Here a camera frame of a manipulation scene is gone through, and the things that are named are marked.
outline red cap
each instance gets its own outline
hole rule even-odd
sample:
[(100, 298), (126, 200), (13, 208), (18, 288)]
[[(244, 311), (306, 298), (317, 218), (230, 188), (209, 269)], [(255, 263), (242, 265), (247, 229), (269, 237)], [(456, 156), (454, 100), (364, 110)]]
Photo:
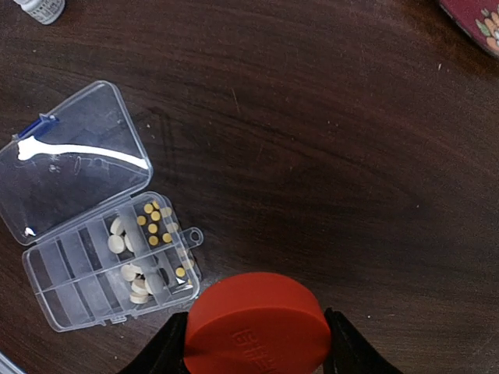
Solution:
[(192, 374), (310, 374), (331, 348), (312, 292), (273, 273), (208, 288), (189, 312), (184, 359)]

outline black tongs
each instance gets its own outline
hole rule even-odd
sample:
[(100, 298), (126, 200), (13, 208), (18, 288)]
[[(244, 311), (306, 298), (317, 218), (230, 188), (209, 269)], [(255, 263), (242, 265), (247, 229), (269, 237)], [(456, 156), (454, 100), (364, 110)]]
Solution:
[[(332, 336), (324, 374), (402, 374), (341, 312), (329, 308), (324, 315)], [(174, 314), (120, 374), (196, 374), (187, 370), (183, 360), (187, 316), (187, 312)]]

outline clear plastic pill box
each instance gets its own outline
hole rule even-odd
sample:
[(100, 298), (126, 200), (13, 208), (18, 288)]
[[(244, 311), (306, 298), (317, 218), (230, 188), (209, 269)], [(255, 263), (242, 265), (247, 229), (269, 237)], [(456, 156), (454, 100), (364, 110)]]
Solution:
[[(197, 296), (200, 273), (190, 249), (203, 234), (182, 231), (166, 197), (139, 193), (152, 174), (118, 88), (104, 81), (41, 115), (0, 151), (0, 214), (29, 246), (23, 264), (54, 330), (120, 323)], [(159, 236), (151, 245), (147, 225), (137, 223), (151, 203), (161, 211), (158, 235), (168, 233), (169, 242)], [(134, 252), (109, 250), (116, 217)], [(130, 301), (131, 286), (121, 274), (130, 263), (156, 280), (145, 304)]]

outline wooden table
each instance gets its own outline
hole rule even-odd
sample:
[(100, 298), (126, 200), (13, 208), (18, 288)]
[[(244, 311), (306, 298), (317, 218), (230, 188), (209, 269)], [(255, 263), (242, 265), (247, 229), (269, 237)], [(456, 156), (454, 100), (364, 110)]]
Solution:
[[(497, 371), (499, 67), (433, 1), (68, 0), (42, 26), (2, 0), (0, 18), (2, 144), (116, 83), (150, 189), (204, 230), (206, 287), (283, 273), (406, 373)], [(116, 372), (168, 318), (56, 333), (0, 234), (0, 351), (28, 373)]]

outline pill box lid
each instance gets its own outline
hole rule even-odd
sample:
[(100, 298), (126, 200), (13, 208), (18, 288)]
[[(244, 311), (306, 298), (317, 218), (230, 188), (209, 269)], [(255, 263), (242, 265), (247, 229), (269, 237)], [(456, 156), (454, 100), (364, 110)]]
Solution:
[(30, 245), (140, 191), (152, 174), (118, 88), (97, 81), (0, 150), (0, 215)]

